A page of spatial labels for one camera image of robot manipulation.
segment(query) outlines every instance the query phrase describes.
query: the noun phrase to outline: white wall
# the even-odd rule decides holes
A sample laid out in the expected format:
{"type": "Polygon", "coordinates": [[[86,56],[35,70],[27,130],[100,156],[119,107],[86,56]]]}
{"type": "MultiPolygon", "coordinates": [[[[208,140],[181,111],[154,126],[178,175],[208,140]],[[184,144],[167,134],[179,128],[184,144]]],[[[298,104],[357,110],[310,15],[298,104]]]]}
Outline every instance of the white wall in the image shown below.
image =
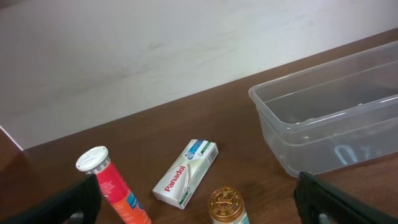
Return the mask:
{"type": "Polygon", "coordinates": [[[0,124],[23,147],[398,26],[396,0],[26,0],[0,10],[0,124]]]}

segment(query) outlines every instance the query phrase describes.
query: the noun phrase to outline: blue stripe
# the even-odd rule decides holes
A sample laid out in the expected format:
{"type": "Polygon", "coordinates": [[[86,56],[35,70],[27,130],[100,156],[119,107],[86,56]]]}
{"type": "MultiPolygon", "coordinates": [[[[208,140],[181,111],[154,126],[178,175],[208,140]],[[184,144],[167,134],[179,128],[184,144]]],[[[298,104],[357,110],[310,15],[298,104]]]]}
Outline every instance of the blue stripe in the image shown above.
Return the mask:
{"type": "Polygon", "coordinates": [[[127,197],[127,203],[132,209],[135,209],[137,206],[137,202],[137,198],[131,192],[130,195],[127,197]]]}
{"type": "Polygon", "coordinates": [[[195,153],[198,148],[200,147],[200,145],[202,144],[203,140],[197,140],[194,145],[189,149],[188,153],[192,152],[195,153]]]}

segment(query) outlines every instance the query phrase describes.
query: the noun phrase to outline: panadol box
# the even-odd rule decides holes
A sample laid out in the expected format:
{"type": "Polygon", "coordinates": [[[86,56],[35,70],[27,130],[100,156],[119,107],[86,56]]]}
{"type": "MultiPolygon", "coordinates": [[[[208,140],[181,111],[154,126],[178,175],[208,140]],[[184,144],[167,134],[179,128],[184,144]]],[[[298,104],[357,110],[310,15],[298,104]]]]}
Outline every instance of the panadol box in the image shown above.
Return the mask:
{"type": "Polygon", "coordinates": [[[216,143],[191,140],[152,190],[156,198],[184,209],[217,155],[216,143]]]}

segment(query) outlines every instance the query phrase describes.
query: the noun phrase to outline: green stripe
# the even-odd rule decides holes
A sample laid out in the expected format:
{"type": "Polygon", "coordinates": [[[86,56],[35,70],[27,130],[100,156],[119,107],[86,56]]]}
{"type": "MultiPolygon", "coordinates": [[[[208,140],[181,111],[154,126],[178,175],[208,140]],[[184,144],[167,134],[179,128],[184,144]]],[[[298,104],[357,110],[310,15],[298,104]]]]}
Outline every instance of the green stripe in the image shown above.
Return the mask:
{"type": "Polygon", "coordinates": [[[200,151],[200,153],[203,155],[203,153],[206,151],[206,149],[209,147],[211,142],[207,142],[206,146],[200,151]]]}
{"type": "Polygon", "coordinates": [[[184,197],[182,197],[181,201],[179,202],[180,205],[184,202],[187,195],[188,195],[188,191],[185,193],[184,197]]]}

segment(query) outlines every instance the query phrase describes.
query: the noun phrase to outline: container rim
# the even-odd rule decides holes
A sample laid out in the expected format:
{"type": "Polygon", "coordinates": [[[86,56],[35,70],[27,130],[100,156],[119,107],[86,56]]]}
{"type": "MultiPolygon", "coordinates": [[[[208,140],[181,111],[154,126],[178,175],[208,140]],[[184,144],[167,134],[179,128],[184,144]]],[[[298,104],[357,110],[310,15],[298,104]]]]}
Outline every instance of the container rim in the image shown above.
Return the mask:
{"type": "Polygon", "coordinates": [[[264,82],[264,83],[261,83],[261,84],[258,84],[258,85],[255,85],[255,86],[251,87],[249,89],[249,96],[250,96],[250,98],[256,104],[256,106],[258,108],[260,108],[261,110],[263,110],[263,112],[266,112],[267,115],[269,115],[268,118],[271,119],[270,121],[272,123],[278,125],[279,128],[282,128],[283,132],[285,132],[285,133],[287,133],[287,132],[293,133],[293,132],[297,132],[297,131],[303,131],[305,129],[313,128],[313,127],[319,126],[321,124],[325,124],[325,123],[329,123],[329,122],[332,122],[332,121],[336,121],[338,119],[347,118],[347,117],[350,117],[352,115],[364,113],[364,112],[369,111],[369,107],[370,106],[373,106],[372,110],[374,110],[374,109],[377,109],[377,108],[382,108],[382,107],[385,107],[385,106],[392,105],[394,103],[398,103],[398,94],[396,94],[396,95],[388,96],[386,98],[375,100],[375,101],[372,101],[372,102],[369,102],[369,103],[365,103],[363,105],[357,105],[357,106],[354,106],[352,108],[348,108],[348,109],[345,109],[345,110],[337,111],[337,112],[332,113],[332,114],[327,114],[327,115],[324,115],[324,116],[321,116],[321,117],[318,117],[318,118],[315,118],[315,119],[311,119],[311,120],[304,121],[304,122],[297,123],[297,124],[292,124],[292,123],[285,123],[285,122],[281,121],[272,112],[272,110],[269,109],[269,107],[266,106],[266,104],[255,93],[255,91],[257,89],[259,89],[259,88],[262,88],[264,86],[271,85],[271,84],[274,84],[274,83],[277,83],[277,82],[284,81],[287,78],[296,77],[298,75],[301,75],[303,72],[309,72],[309,71],[317,70],[317,69],[319,69],[321,67],[325,67],[325,66],[336,64],[336,63],[340,63],[342,61],[349,60],[349,59],[351,59],[351,58],[353,58],[355,56],[368,54],[370,52],[373,52],[373,51],[376,51],[376,50],[385,49],[385,48],[391,47],[393,45],[398,45],[398,40],[394,41],[394,42],[391,42],[391,43],[388,43],[388,44],[384,44],[384,45],[378,46],[378,47],[374,47],[374,48],[371,48],[371,49],[368,49],[368,50],[364,50],[362,52],[358,52],[358,53],[355,53],[355,54],[352,54],[352,55],[348,55],[348,56],[345,56],[345,57],[342,57],[342,58],[338,58],[338,59],[332,60],[330,62],[326,62],[326,63],[320,64],[320,65],[316,65],[314,67],[310,67],[310,68],[307,68],[305,70],[294,72],[294,73],[291,73],[289,75],[285,75],[285,76],[280,77],[280,78],[269,80],[267,82],[264,82]]]}

